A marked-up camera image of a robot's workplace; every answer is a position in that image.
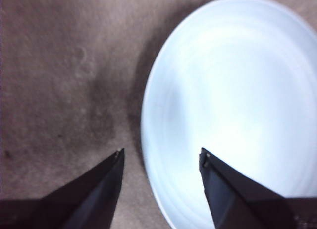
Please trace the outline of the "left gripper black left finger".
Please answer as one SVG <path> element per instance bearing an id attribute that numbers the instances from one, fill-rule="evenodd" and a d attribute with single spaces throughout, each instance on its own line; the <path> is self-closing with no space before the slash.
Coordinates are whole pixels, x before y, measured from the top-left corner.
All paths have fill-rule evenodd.
<path id="1" fill-rule="evenodd" d="M 1 200 L 2 229 L 109 229 L 125 153 L 115 151 L 75 180 L 38 199 Z"/>

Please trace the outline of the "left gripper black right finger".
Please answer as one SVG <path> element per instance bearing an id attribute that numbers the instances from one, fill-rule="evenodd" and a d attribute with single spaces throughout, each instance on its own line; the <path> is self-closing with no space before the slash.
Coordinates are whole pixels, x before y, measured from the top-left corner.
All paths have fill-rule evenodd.
<path id="1" fill-rule="evenodd" d="M 315 229 L 317 199 L 286 198 L 202 148 L 199 170 L 217 229 Z"/>

